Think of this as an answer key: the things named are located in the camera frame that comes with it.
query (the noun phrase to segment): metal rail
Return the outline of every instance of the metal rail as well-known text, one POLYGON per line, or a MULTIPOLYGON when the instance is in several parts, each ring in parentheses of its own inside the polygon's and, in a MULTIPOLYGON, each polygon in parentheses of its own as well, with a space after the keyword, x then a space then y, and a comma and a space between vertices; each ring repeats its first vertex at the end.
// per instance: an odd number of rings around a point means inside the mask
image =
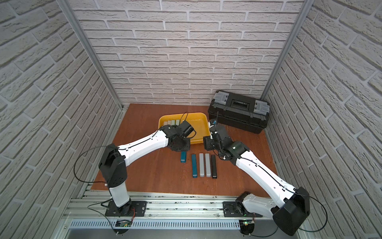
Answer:
POLYGON ((58 5, 60 6, 62 12, 68 19, 70 25, 73 28, 73 31, 76 33, 79 42, 84 47, 86 53, 89 56, 89 59, 92 61, 95 69, 97 70, 98 74, 100 75, 102 81, 104 82, 107 90, 109 91, 110 95, 112 96, 114 102, 116 103, 117 107, 122 110, 123 104, 121 102, 121 99, 118 97, 112 83, 110 82, 109 77, 107 76, 104 67, 101 64, 101 61, 99 60, 96 52, 94 51, 94 48, 92 47, 92 44, 90 43, 85 31, 83 30, 81 23, 79 22, 78 18, 76 17, 72 7, 70 6, 70 3, 68 0, 57 0, 58 5))
POLYGON ((302 25, 304 24, 306 16, 308 15, 313 3, 314 3, 314 0, 305 0, 303 5, 301 6, 301 10, 298 13, 297 19, 295 23, 293 24, 293 27, 288 35, 288 38, 286 39, 286 42, 283 48, 281 49, 280 55, 278 56, 276 64, 273 67, 272 73, 267 81, 267 84, 264 87, 264 91, 261 94, 260 100, 264 101, 265 98, 267 97, 269 89, 272 86, 273 82, 275 81, 277 73, 279 72, 285 58, 287 57, 289 50, 292 48, 292 45, 295 42, 297 34, 300 31, 302 25))

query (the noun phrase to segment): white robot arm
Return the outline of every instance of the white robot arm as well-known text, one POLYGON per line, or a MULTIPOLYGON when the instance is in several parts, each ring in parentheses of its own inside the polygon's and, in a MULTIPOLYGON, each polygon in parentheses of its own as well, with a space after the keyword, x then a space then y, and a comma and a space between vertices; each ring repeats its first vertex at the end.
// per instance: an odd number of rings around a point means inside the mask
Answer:
MULTIPOLYGON (((217 150, 218 157, 231 161, 249 174, 269 194, 269 198, 256 197, 244 192, 236 200, 236 211, 241 214, 258 213, 273 218, 276 224, 289 235, 293 235, 309 215, 309 194, 303 189, 295 189, 268 167, 242 142, 235 141, 227 134, 221 124, 210 120, 210 136, 203 138, 207 151, 217 150)), ((114 144, 105 149, 99 168, 107 182, 115 205, 128 213, 131 199, 126 189, 127 172, 125 167, 138 158, 159 148, 169 147, 173 151, 188 151, 190 139, 187 136, 194 131, 192 126, 183 121, 178 126, 165 125, 155 133, 126 145, 114 144)))

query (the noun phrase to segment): brick wall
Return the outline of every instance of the brick wall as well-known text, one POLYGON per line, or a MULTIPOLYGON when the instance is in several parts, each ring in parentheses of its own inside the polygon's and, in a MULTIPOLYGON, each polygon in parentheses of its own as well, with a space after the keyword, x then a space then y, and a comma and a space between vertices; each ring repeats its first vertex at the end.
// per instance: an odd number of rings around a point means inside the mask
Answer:
POLYGON ((55 1, 1 2, 0 237, 50 238, 117 107, 55 1))
POLYGON ((70 0, 123 103, 260 97, 302 1, 70 0))
POLYGON ((267 97, 280 173, 328 210, 316 237, 382 235, 381 6, 316 0, 267 97))

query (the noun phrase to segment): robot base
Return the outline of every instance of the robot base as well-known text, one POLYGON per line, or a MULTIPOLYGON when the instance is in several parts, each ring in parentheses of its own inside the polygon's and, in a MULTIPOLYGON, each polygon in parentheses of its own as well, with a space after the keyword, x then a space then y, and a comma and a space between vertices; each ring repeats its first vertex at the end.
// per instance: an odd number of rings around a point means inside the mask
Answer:
POLYGON ((146 205, 146 201, 130 201, 118 208, 113 201, 110 201, 105 216, 133 216, 133 208, 135 209, 135 216, 144 216, 146 205))

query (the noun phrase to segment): metal panel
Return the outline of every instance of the metal panel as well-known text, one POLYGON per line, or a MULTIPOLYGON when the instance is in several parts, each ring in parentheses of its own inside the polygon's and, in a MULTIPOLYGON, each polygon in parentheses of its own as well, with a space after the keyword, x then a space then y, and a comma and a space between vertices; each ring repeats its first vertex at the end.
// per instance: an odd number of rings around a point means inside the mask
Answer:
POLYGON ((115 89, 113 85, 110 82, 109 77, 107 76, 104 67, 101 64, 101 61, 98 59, 98 56, 96 52, 94 51, 94 48, 92 47, 85 31, 83 30, 81 24, 79 23, 78 18, 76 17, 72 7, 70 6, 70 3, 68 0, 57 0, 58 5, 60 6, 62 12, 68 19, 70 25, 73 28, 73 31, 76 33, 79 41, 81 42, 82 46, 84 47, 86 53, 89 56, 89 59, 92 61, 94 67, 96 68, 98 74, 100 75, 102 81, 104 82, 106 88, 109 90, 110 95, 112 96, 114 102, 116 103, 117 107, 122 110, 123 104, 121 100, 119 99, 117 93, 115 92, 115 89))
MULTIPOLYGON (((116 227, 117 220, 110 222, 115 229, 126 229, 126 227, 116 227)), ((70 229, 108 229, 109 222, 106 219, 73 219, 70 229)), ((232 219, 134 219, 129 229, 194 229, 194 230, 240 230, 239 220, 232 219)))
POLYGON ((295 23, 293 24, 293 27, 292 27, 289 35, 288 35, 288 38, 286 39, 286 42, 285 42, 283 48, 281 49, 280 55, 277 58, 276 64, 273 67, 272 74, 270 75, 268 82, 264 87, 264 91, 261 94, 260 100, 263 101, 267 97, 269 89, 272 86, 273 82, 275 81, 276 75, 277 75, 278 71, 280 70, 281 65, 283 64, 285 58, 287 57, 289 50, 292 48, 292 45, 295 42, 297 34, 300 31, 302 25, 304 24, 306 16, 308 15, 313 3, 314 3, 314 0, 305 0, 304 1, 303 5, 301 7, 300 13, 297 16, 297 19, 296 19, 295 23))

